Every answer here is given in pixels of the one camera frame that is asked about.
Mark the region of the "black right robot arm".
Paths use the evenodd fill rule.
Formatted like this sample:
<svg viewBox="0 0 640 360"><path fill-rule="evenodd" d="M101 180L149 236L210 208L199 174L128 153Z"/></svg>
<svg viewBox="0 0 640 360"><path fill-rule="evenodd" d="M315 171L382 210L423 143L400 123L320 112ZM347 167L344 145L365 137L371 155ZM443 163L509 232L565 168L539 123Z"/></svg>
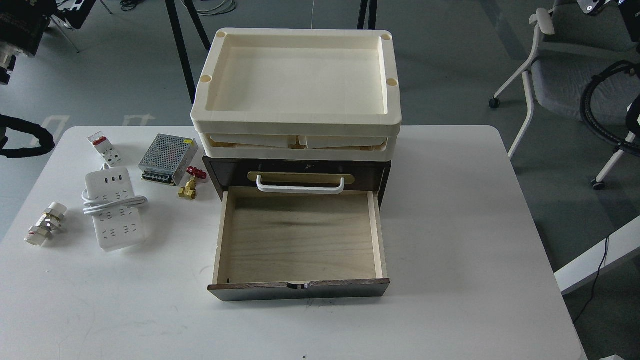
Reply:
<svg viewBox="0 0 640 360"><path fill-rule="evenodd" d="M596 16L603 10L610 0L578 0L579 7L582 12L588 16ZM639 1L638 0L615 0L618 9L621 13L622 20L624 21L626 30L633 43L639 44L640 37L640 24L639 24ZM611 76L617 75L617 73L624 72L627 75L633 75L639 77L639 63L631 63L627 60L621 60L611 64L601 73L592 76L592 80L586 86L580 100L580 115L585 125L600 139L612 144L618 150L630 153L635 157L639 157L639 146L633 144L633 140L624 140L622 137L618 137L609 130L607 130L596 119L592 112L592 96L597 87ZM639 104L640 96L638 95L631 103L627 115L625 117L625 125L629 132L635 136L639 136Z"/></svg>

